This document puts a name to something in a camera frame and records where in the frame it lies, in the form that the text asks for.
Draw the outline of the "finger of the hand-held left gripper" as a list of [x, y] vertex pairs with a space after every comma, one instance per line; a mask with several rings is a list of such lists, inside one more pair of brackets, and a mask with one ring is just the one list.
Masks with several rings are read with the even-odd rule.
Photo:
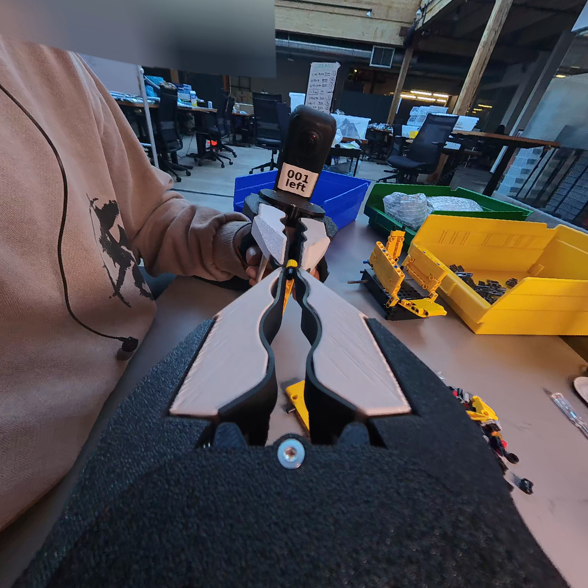
[[296, 261], [298, 268], [310, 272], [316, 268], [330, 245], [325, 223], [300, 218], [296, 227]]
[[284, 233], [286, 227], [283, 224], [286, 218], [283, 210], [268, 204], [259, 204], [258, 214], [252, 221], [251, 229], [252, 236], [262, 252], [259, 271], [265, 271], [270, 258], [279, 266], [284, 265], [288, 252], [288, 237]]

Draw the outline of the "pile of small building pieces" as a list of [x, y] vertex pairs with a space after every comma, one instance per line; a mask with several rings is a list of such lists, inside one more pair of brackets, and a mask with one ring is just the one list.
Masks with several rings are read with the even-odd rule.
[[513, 465], [518, 464], [518, 456], [509, 451], [508, 444], [502, 436], [502, 425], [495, 411], [479, 396], [469, 394], [461, 388], [452, 386], [448, 388], [465, 408], [469, 418], [479, 426], [488, 445], [499, 459]]

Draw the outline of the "crumpled clear plastic bag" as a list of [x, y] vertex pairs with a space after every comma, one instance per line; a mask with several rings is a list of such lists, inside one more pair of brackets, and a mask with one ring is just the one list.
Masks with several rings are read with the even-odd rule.
[[384, 196], [383, 208], [386, 215], [412, 229], [419, 229], [429, 215], [428, 200], [423, 193], [393, 192]]

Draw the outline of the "person's beige hoodie torso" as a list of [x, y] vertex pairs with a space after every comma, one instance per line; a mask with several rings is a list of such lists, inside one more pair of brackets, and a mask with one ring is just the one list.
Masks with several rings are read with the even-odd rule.
[[155, 316], [137, 237], [179, 200], [67, 51], [1, 37], [1, 528], [75, 463]]

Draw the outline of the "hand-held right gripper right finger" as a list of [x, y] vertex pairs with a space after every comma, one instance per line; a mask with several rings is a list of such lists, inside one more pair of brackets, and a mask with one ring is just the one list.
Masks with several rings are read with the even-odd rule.
[[301, 269], [295, 271], [300, 326], [311, 349], [304, 401], [314, 445], [333, 445], [353, 422], [411, 414], [368, 317]]

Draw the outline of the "black office chair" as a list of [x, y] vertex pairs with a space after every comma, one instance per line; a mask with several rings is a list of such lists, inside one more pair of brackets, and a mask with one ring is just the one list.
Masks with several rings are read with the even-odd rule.
[[439, 163], [443, 147], [447, 142], [459, 115], [429, 113], [417, 135], [403, 154], [406, 138], [394, 139], [390, 155], [386, 162], [392, 168], [393, 174], [380, 178], [377, 182], [395, 180], [397, 184], [417, 183], [420, 174], [430, 174]]
[[252, 101], [254, 107], [254, 145], [271, 151], [271, 159], [265, 164], [253, 167], [249, 174], [255, 170], [270, 171], [277, 168], [275, 155], [279, 153], [282, 143], [282, 134], [277, 113], [277, 95], [253, 93]]
[[219, 161], [221, 168], [224, 168], [224, 160], [227, 160], [229, 165], [233, 165], [233, 159], [230, 156], [221, 154], [221, 151], [231, 152], [236, 158], [236, 153], [223, 143], [225, 115], [228, 113], [229, 105], [229, 94], [227, 92], [224, 92], [219, 105], [220, 108], [217, 109], [217, 112], [207, 112], [201, 116], [197, 134], [203, 140], [203, 151], [202, 153], [199, 152], [198, 165], [202, 165], [204, 159]]
[[183, 148], [178, 124], [178, 92], [169, 85], [160, 85], [158, 96], [155, 142], [159, 167], [180, 182], [178, 171], [183, 171], [190, 176], [192, 166], [182, 166], [178, 163], [178, 151]]

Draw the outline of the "white sign board on stand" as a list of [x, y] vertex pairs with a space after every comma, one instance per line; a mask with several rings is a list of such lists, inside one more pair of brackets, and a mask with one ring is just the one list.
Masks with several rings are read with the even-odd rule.
[[311, 63], [305, 95], [305, 106], [330, 114], [337, 73], [340, 66], [341, 64], [338, 62]]

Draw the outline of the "wooden post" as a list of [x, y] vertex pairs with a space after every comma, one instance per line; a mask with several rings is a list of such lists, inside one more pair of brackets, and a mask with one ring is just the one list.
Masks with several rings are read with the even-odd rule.
[[396, 81], [396, 86], [393, 92], [393, 100], [390, 106], [389, 115], [387, 118], [387, 124], [392, 125], [394, 119], [396, 117], [396, 113], [398, 111], [399, 104], [401, 102], [401, 93], [403, 90], [403, 85], [405, 83], [405, 79], [408, 73], [408, 69], [410, 66], [410, 60], [413, 55], [413, 46], [409, 46], [406, 48], [405, 53], [403, 55], [403, 61], [401, 63], [401, 69], [399, 71], [398, 79]]
[[452, 114], [466, 115], [471, 108], [512, 3], [513, 1], [495, 1]]

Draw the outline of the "clear plastic box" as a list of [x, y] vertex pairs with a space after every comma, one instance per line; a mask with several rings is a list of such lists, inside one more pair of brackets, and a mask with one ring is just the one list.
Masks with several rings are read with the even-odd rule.
[[343, 138], [361, 139], [366, 138], [366, 132], [371, 119], [352, 115], [332, 114], [338, 131]]

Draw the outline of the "blue storage bin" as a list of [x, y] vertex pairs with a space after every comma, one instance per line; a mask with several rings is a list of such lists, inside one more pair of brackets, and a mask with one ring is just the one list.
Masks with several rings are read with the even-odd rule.
[[[242, 212], [249, 194], [273, 188], [276, 175], [277, 170], [273, 170], [237, 177], [233, 195], [234, 211]], [[311, 201], [321, 206], [337, 228], [342, 229], [356, 219], [370, 184], [370, 180], [322, 171]]]

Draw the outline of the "pile of dark pieces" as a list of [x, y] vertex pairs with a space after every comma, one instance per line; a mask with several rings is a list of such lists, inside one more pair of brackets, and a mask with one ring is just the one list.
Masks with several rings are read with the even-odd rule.
[[518, 280], [514, 277], [508, 279], [505, 284], [491, 279], [476, 282], [473, 278], [473, 273], [467, 272], [461, 265], [451, 264], [449, 265], [449, 270], [455, 273], [457, 277], [489, 304], [497, 302], [505, 293], [518, 284]]

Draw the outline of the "green storage bin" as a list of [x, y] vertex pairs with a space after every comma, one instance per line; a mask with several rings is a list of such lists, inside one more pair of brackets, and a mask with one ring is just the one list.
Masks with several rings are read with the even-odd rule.
[[436, 185], [398, 185], [379, 182], [375, 183], [371, 188], [364, 206], [364, 214], [369, 219], [369, 225], [371, 225], [379, 235], [385, 238], [388, 237], [391, 231], [401, 230], [403, 227], [403, 224], [395, 217], [385, 213], [383, 199], [385, 196], [392, 194], [393, 192], [402, 192], [410, 195], [425, 194], [425, 196], [432, 198], [449, 196], [465, 198], [476, 202], [481, 207], [481, 211], [442, 210], [439, 212], [433, 212], [434, 215], [525, 221], [532, 213], [531, 210], [462, 187], [452, 190], [450, 187]]

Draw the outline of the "yellow gear block assembly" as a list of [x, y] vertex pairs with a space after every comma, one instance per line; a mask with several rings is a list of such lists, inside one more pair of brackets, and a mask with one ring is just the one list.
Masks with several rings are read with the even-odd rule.
[[303, 427], [306, 436], [310, 435], [309, 412], [305, 403], [305, 381], [301, 380], [290, 386], [287, 386], [285, 393], [288, 397], [287, 413], [295, 415], [301, 426]]

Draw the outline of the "grey desk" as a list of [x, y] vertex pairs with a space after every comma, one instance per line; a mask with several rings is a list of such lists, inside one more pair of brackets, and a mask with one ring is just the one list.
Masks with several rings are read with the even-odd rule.
[[[512, 498], [542, 549], [572, 587], [587, 587], [587, 439], [548, 393], [562, 393], [587, 422], [587, 408], [570, 389], [585, 362], [561, 338], [473, 334], [449, 309], [445, 317], [389, 322], [356, 279], [380, 238], [365, 215], [342, 229], [327, 251], [326, 285], [379, 320], [445, 383], [482, 397], [497, 413], [513, 468], [533, 481], [534, 493], [515, 489]], [[91, 451], [110, 415], [145, 374], [203, 320], [230, 303], [236, 292], [177, 277], [158, 298], [157, 316], [123, 378], [107, 400], [80, 460]], [[309, 345], [300, 308], [289, 303], [273, 342], [278, 382], [302, 379]], [[1, 587], [11, 587], [40, 548], [75, 483], [78, 463], [47, 496], [1, 533]]]

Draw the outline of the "yellow black robot model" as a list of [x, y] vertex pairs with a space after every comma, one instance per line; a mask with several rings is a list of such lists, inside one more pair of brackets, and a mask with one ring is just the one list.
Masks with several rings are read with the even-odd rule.
[[412, 249], [401, 262], [404, 230], [391, 231], [386, 244], [377, 242], [362, 277], [349, 284], [362, 284], [383, 309], [386, 320], [414, 320], [446, 316], [437, 303], [437, 289], [449, 272], [436, 257]]

